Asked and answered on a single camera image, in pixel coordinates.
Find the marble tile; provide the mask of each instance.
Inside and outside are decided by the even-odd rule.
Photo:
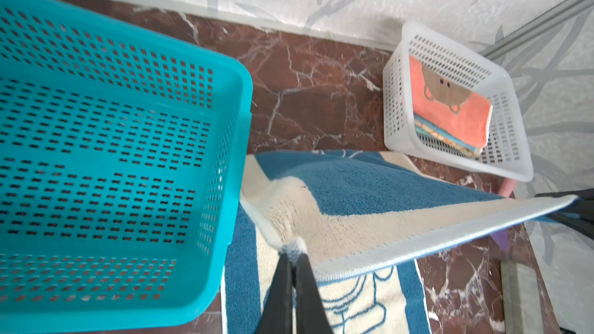
[[[250,153],[266,150],[385,150],[381,71],[390,54],[106,0],[62,0],[241,61],[254,80]],[[411,158],[420,170],[473,189],[497,192],[500,178]],[[510,250],[485,237],[419,260],[435,334],[503,333],[500,263],[536,270],[546,333],[559,333],[523,225],[508,230]],[[194,321],[125,333],[221,332],[220,296]]]

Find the towel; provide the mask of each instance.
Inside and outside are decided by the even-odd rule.
[[[395,152],[248,155],[225,262],[224,330],[253,333],[278,251],[299,236],[336,333],[429,333],[415,258],[574,198],[501,198],[424,175]]]
[[[449,141],[461,141],[474,147],[471,151],[485,147],[493,112],[491,102],[439,76],[415,57],[410,56],[409,60],[415,120],[422,118],[422,122],[429,122],[433,130],[438,128],[439,133]]]
[[[437,126],[418,115],[415,115],[415,130],[417,134],[442,141],[465,156],[478,158],[482,153],[482,148],[472,147],[471,145],[465,144],[456,137],[449,135],[447,131],[439,129]]]

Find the basket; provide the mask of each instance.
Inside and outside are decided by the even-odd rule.
[[[0,332],[188,322],[221,281],[252,82],[55,0],[0,5]]]
[[[409,55],[442,77],[485,96],[493,106],[489,140],[479,158],[418,134],[412,110]],[[533,176],[530,148],[513,83],[488,59],[419,23],[402,27],[402,40],[384,67],[384,143],[390,150],[468,171],[519,181]]]

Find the purple object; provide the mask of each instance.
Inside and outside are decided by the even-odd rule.
[[[510,250],[510,242],[507,238],[507,229],[502,229],[501,231],[497,231],[494,234],[491,234],[491,238],[495,240],[499,248],[505,252]]]

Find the black object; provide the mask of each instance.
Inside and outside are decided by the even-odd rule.
[[[255,334],[292,333],[293,287],[297,334],[333,334],[307,254],[301,254],[291,266],[286,253],[278,259]]]
[[[577,195],[580,198],[566,208],[548,214],[547,217],[594,240],[594,189],[541,193],[537,194],[536,197],[561,197],[565,195]]]

